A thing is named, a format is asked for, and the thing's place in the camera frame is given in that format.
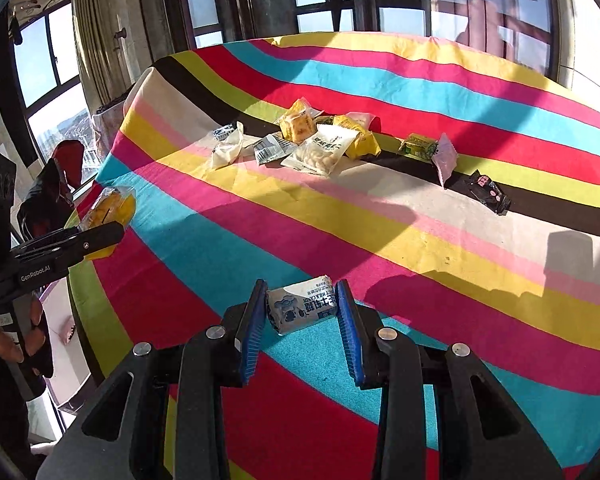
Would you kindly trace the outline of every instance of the striped tablecloth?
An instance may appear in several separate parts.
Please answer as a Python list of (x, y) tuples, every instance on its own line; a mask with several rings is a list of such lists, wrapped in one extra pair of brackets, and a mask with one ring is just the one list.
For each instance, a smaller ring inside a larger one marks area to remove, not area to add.
[[(382, 153), (330, 178), (257, 166), (206, 170), (207, 135), (248, 139), (304, 96), (328, 114), (379, 117)], [(141, 340), (185, 342), (248, 298), (328, 274), (347, 278), (417, 343), (467, 343), (538, 428), (568, 478), (600, 447), (600, 113), (541, 75), (446, 41), (309, 33), (157, 61), (138, 82), (101, 186), (133, 186), (138, 211), (106, 259), (70, 283), (105, 374)], [(450, 189), (399, 139), (446, 132)], [(512, 199), (469, 197), (479, 169)], [(336, 320), (269, 328), (250, 386), (224, 393), (235, 478), (368, 478), (380, 391), (357, 390)], [(429, 461), (437, 460), (426, 390)], [(170, 411), (173, 421), (173, 410)], [(167, 453), (167, 465), (171, 463)], [(436, 478), (430, 468), (430, 478)]]

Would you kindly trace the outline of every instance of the teal stripe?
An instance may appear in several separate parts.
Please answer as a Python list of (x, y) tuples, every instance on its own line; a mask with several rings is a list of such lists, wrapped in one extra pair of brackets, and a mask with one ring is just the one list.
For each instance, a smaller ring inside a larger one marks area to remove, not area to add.
[[(455, 83), (405, 78), (380, 68), (277, 59), (245, 41), (227, 43), (224, 47), (254, 70), (283, 82), (319, 86), (400, 107), (435, 112), (600, 156), (600, 128), (542, 108), (484, 95)], [(408, 132), (409, 125), (404, 127)]]
[[(111, 156), (98, 176), (103, 185), (135, 188), (131, 226), (170, 271), (222, 315), (247, 298), (257, 278), (271, 288), (311, 276), (232, 234), (148, 183)], [(385, 323), (419, 344), (445, 348), (394, 319)], [(267, 327), (263, 350), (325, 396), (378, 423), (380, 391), (354, 387), (335, 319), (284, 337)], [(588, 462), (600, 447), (600, 396), (586, 396), (535, 383), (490, 367), (516, 399), (563, 467)], [(427, 445), (437, 449), (432, 389), (426, 389)]]

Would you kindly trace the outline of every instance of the yellow stripe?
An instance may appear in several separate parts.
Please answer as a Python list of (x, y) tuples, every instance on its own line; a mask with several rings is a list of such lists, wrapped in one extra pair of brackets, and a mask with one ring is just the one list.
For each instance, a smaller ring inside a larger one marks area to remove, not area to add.
[(293, 36), (269, 38), (266, 41), (282, 48), (321, 46), (343, 50), (389, 52), (410, 61), (427, 59), (438, 64), (456, 64), (477, 74), (521, 83), (586, 104), (570, 90), (545, 78), (535, 70), (451, 41), (431, 38), (422, 38), (422, 41), (418, 41), (403, 36), (368, 32), (306, 32)]
[[(75, 217), (68, 225), (75, 224)], [(108, 376), (132, 348), (131, 339), (105, 294), (93, 262), (84, 261), (69, 269), (71, 292), (85, 334), (100, 369)], [(169, 397), (164, 435), (164, 466), (173, 474), (177, 403)], [(234, 462), (229, 462), (232, 480), (255, 480)]]
[[(286, 36), (286, 38), (296, 38), (296, 36)], [(229, 106), (237, 110), (244, 110), (249, 115), (270, 123), (284, 112), (283, 108), (265, 101), (258, 101), (247, 92), (232, 86), (192, 52), (176, 54), (174, 57), (210, 92)], [(393, 153), (398, 151), (400, 139), (386, 134), (376, 134), (376, 138), (383, 150)], [(482, 174), (488, 174), (493, 180), (502, 184), (600, 208), (600, 186), (597, 184), (499, 160), (470, 155), (459, 156), (456, 171), (472, 174), (475, 170), (479, 170)]]
[(442, 238), (312, 189), (237, 166), (209, 171), (205, 157), (188, 152), (152, 152), (154, 137), (161, 135), (137, 114), (123, 133), (165, 166), (429, 276), (540, 330), (600, 350), (600, 306), (544, 288)]

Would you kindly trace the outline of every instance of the metal screw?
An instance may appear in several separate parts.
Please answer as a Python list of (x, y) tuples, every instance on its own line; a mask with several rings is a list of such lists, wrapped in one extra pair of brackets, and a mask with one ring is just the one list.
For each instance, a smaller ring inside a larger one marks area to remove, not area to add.
[(454, 354), (456, 354), (458, 357), (467, 357), (471, 353), (471, 350), (469, 350), (469, 347), (467, 345), (465, 345), (464, 343), (455, 343), (451, 347), (451, 351)]
[(380, 339), (384, 339), (385, 341), (392, 341), (398, 337), (398, 333), (393, 329), (385, 326), (378, 330), (378, 336)]
[(147, 355), (151, 351), (151, 345), (149, 343), (138, 343), (134, 346), (134, 355), (140, 357)]
[(225, 333), (226, 330), (224, 329), (224, 326), (221, 325), (210, 326), (206, 329), (206, 336), (209, 339), (220, 339)]

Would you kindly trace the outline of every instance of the hand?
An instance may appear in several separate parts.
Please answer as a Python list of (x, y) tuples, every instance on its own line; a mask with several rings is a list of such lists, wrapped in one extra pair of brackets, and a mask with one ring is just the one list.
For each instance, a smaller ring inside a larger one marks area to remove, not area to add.
[[(34, 325), (34, 329), (24, 338), (24, 346), (29, 356), (35, 354), (46, 341), (44, 332), (38, 328), (42, 318), (42, 303), (38, 298), (32, 297), (29, 317)], [(24, 361), (24, 355), (20, 346), (13, 342), (11, 337), (0, 330), (0, 357), (10, 363), (21, 363)]]

